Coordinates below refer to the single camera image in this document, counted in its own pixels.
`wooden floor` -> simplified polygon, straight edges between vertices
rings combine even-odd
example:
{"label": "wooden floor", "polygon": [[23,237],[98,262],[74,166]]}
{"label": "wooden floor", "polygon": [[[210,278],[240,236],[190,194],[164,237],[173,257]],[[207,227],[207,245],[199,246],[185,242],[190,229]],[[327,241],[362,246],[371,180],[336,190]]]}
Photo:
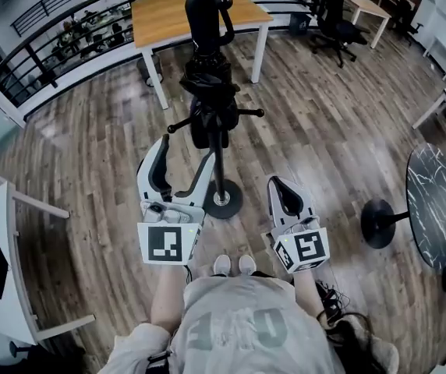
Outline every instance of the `wooden floor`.
{"label": "wooden floor", "polygon": [[[371,24],[372,37],[377,29]],[[225,151],[226,175],[244,193],[230,221],[208,220],[196,251],[196,274],[223,252],[252,253],[271,270],[266,242],[267,176],[278,174],[309,189],[327,228],[330,266],[317,276],[351,299],[349,309],[370,315],[378,337],[393,342],[401,373],[429,372],[446,356],[446,294],[440,277],[419,257],[408,221],[397,224],[383,250],[364,242],[363,204],[385,198],[406,211],[405,169],[412,149],[427,140],[446,155],[446,119],[411,124],[445,83],[416,45],[386,31],[375,50],[336,66],[332,52],[312,55],[304,38],[270,32],[260,83],[248,79],[257,34],[241,34],[224,48],[241,86],[243,117]],[[0,150],[0,175],[19,191],[71,212],[63,221],[20,207],[23,272],[42,326],[93,313],[97,321],[73,333],[86,349],[88,372],[107,360],[116,334],[148,320],[156,267],[141,263],[136,169],[167,125],[187,116],[190,95],[179,86],[190,46],[160,53],[171,109],[162,111],[135,63],[85,82],[35,113],[27,128]],[[204,152],[188,129],[171,137],[168,180],[188,184]]]}

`black trash can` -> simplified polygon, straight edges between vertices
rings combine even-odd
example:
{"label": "black trash can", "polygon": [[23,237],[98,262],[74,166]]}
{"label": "black trash can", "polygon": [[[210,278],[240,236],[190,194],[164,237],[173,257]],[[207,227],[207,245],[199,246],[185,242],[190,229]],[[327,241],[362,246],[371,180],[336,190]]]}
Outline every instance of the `black trash can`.
{"label": "black trash can", "polygon": [[[152,55],[152,61],[154,62],[155,71],[158,73],[159,82],[162,82],[164,80],[164,77],[162,75],[161,60],[159,59],[158,56],[156,56],[156,54],[154,54]],[[145,65],[145,60],[143,59],[143,57],[141,57],[136,62],[136,67],[140,71],[140,75],[142,76],[142,79],[145,82],[145,84],[149,87],[154,87],[154,84],[152,83],[152,79],[150,78],[147,65]]]}
{"label": "black trash can", "polygon": [[288,23],[288,31],[292,36],[301,36],[308,33],[310,28],[311,16],[302,12],[291,14],[291,20]]}

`shoe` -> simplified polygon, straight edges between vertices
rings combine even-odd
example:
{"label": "shoe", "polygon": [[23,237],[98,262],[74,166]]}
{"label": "shoe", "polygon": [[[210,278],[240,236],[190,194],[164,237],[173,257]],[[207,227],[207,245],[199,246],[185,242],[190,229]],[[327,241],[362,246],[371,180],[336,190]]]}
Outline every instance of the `shoe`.
{"label": "shoe", "polygon": [[250,276],[257,270],[256,262],[249,255],[242,255],[239,259],[240,273]]}
{"label": "shoe", "polygon": [[232,269],[232,261],[228,255],[220,255],[214,261],[213,271],[214,274],[224,274],[226,277],[230,275],[230,270]]}

